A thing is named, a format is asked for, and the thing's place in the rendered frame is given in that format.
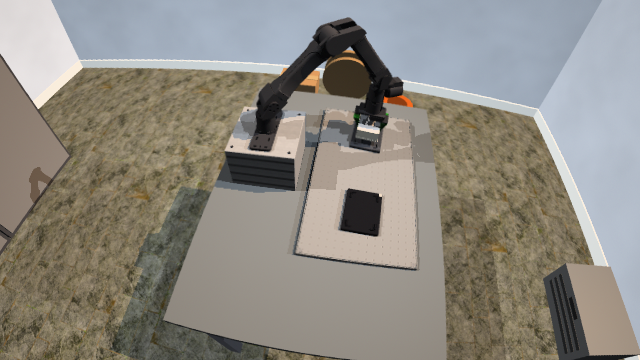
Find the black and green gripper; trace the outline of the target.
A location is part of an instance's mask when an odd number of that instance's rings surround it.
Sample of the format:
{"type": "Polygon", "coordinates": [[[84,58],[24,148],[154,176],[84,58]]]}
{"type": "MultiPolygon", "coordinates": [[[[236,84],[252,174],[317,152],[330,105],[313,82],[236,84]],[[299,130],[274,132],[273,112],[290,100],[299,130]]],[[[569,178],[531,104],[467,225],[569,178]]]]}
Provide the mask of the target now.
{"type": "MultiPolygon", "coordinates": [[[[382,100],[383,101],[383,100],[382,100]]],[[[373,103],[373,101],[370,101],[367,97],[367,102],[366,102],[366,107],[364,108],[365,103],[361,102],[360,106],[356,106],[355,108],[355,112],[354,112],[354,120],[356,122],[356,125],[358,127],[358,123],[359,123],[359,119],[360,119],[360,114],[362,115],[367,115],[370,116],[369,120],[371,121],[376,121],[376,122],[380,122],[382,124],[380,127],[380,131],[387,126],[388,124],[388,113],[386,113],[386,108],[383,107],[382,111],[381,110],[381,105],[382,105],[382,101],[381,102],[376,102],[373,103]]]]}

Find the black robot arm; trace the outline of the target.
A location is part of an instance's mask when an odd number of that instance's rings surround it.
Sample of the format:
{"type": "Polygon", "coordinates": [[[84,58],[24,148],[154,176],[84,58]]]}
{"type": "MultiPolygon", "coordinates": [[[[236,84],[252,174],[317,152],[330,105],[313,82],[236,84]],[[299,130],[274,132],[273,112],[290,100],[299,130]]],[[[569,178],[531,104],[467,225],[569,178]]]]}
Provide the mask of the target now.
{"type": "Polygon", "coordinates": [[[390,71],[367,40],[366,31],[356,25],[354,20],[347,17],[319,26],[305,51],[277,79],[262,88],[256,103],[257,125],[250,150],[271,151],[283,114],[281,109],[288,103],[287,100],[295,89],[323,62],[335,57],[332,55],[343,53],[350,46],[366,70],[372,74],[368,72],[369,79],[374,83],[370,84],[367,92],[370,101],[384,102],[384,96],[390,98],[403,94],[404,82],[399,77],[392,79],[390,71]]]}

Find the beige perforated base plate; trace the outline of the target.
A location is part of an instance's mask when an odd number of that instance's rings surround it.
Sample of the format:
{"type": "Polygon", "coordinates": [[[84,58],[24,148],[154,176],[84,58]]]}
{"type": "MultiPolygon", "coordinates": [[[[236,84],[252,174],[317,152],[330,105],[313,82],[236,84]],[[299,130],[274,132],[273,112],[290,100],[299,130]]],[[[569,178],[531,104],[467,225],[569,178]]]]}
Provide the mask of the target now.
{"type": "Polygon", "coordinates": [[[295,255],[417,270],[410,120],[389,117],[375,153],[349,147],[353,115],[326,108],[295,255]],[[341,230],[348,188],[382,194],[378,237],[341,230]]]}

